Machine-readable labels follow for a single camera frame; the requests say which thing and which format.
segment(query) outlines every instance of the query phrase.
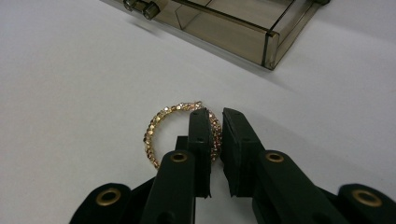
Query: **white surface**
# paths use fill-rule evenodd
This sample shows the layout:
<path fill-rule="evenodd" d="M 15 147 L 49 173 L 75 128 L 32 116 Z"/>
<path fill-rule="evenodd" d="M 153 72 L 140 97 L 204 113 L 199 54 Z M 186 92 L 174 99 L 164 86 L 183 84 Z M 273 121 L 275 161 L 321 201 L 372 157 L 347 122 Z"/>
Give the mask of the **white surface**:
<path fill-rule="evenodd" d="M 333 0 L 268 72 L 100 1 L 0 1 L 0 223 L 67 223 L 91 190 L 153 177 L 149 121 L 194 100 L 242 111 L 324 189 L 357 182 L 395 200 L 395 8 Z M 187 117 L 162 124 L 159 156 Z M 219 161 L 211 178 L 196 223 L 255 223 Z"/>

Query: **jewelry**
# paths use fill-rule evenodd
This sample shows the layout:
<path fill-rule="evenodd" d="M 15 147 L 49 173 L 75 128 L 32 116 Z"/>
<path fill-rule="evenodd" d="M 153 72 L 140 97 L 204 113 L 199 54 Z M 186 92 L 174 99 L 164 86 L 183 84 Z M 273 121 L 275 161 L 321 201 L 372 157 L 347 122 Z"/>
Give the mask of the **jewelry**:
<path fill-rule="evenodd" d="M 167 106 L 157 113 L 149 123 L 148 129 L 145 133 L 143 142 L 145 143 L 145 151 L 149 161 L 156 169 L 160 168 L 160 162 L 155 158 L 154 147 L 152 145 L 152 138 L 155 133 L 155 128 L 171 113 L 176 111 L 194 111 L 197 109 L 205 108 L 201 101 L 194 103 L 180 103 L 178 105 Z M 221 125 L 212 111 L 208 110 L 211 132 L 213 134 L 213 147 L 210 151 L 210 160 L 215 161 L 221 152 Z"/>

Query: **transparent plastic box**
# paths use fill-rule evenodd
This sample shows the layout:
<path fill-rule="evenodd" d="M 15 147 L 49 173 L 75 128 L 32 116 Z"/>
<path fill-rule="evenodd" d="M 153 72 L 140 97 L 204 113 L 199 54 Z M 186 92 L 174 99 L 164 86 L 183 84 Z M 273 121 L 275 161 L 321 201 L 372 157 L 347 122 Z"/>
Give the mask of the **transparent plastic box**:
<path fill-rule="evenodd" d="M 275 69 L 317 9 L 329 1 L 132 0 L 133 9 L 146 18 L 169 24 L 270 70 Z"/>

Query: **ring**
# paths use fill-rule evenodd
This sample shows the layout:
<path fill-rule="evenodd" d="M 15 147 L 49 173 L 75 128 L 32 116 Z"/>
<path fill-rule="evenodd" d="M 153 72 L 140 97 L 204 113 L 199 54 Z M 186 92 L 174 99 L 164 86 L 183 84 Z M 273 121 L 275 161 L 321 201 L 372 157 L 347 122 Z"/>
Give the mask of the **ring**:
<path fill-rule="evenodd" d="M 170 114 L 176 111 L 194 111 L 197 109 L 205 108 L 201 101 L 194 103 L 180 103 L 178 105 L 167 106 L 157 113 L 148 125 L 147 131 L 143 142 L 145 143 L 145 151 L 149 161 L 154 165 L 156 169 L 160 168 L 160 162 L 155 158 L 154 146 L 152 144 L 152 138 L 155 133 L 155 129 L 158 125 Z M 215 161 L 221 152 L 221 125 L 219 120 L 216 118 L 212 111 L 208 110 L 209 121 L 211 126 L 211 132 L 213 134 L 213 146 L 210 151 L 210 160 Z"/>

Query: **black plastic part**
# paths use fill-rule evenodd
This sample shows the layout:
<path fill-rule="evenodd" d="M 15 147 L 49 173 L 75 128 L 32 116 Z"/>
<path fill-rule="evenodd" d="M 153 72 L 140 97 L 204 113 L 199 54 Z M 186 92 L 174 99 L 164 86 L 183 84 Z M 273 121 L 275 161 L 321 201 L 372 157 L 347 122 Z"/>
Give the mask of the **black plastic part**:
<path fill-rule="evenodd" d="M 195 220 L 195 158 L 177 150 L 163 156 L 141 224 L 192 224 Z"/>
<path fill-rule="evenodd" d="M 155 177 L 131 191 L 131 199 L 121 223 L 139 224 Z"/>
<path fill-rule="evenodd" d="M 198 109 L 190 113 L 188 151 L 195 157 L 195 197 L 210 196 L 210 152 L 213 137 L 208 111 Z"/>
<path fill-rule="evenodd" d="M 322 192 L 322 194 L 324 194 L 324 196 L 326 196 L 327 200 L 329 200 L 329 202 L 331 202 L 332 205 L 336 205 L 337 195 L 330 193 L 326 189 L 321 189 L 319 187 L 317 188 L 320 190 L 320 192 Z"/>
<path fill-rule="evenodd" d="M 252 197 L 256 175 L 254 163 L 264 147 L 244 114 L 224 108 L 221 160 L 230 193 L 237 197 Z"/>
<path fill-rule="evenodd" d="M 253 206 L 260 209 L 271 204 L 280 223 L 348 223 L 288 155 L 266 150 L 260 153 L 256 167 L 259 187 L 254 199 L 255 203 L 264 203 Z M 255 209 L 256 218 L 272 216 L 270 211 L 261 209 L 257 213 Z"/>
<path fill-rule="evenodd" d="M 97 198 L 100 197 L 101 192 L 106 192 L 110 189 L 117 189 L 120 191 L 120 198 L 110 205 L 100 205 Z M 121 223 L 124 219 L 124 212 L 127 208 L 128 202 L 131 198 L 131 190 L 122 184 L 105 184 L 94 191 L 92 191 L 82 205 L 73 215 L 71 224 L 82 223 Z"/>
<path fill-rule="evenodd" d="M 337 204 L 338 209 L 351 223 L 396 223 L 396 203 L 378 190 L 364 185 L 341 187 Z"/>
<path fill-rule="evenodd" d="M 188 142 L 189 142 L 188 136 L 178 136 L 176 140 L 175 150 L 187 150 Z"/>

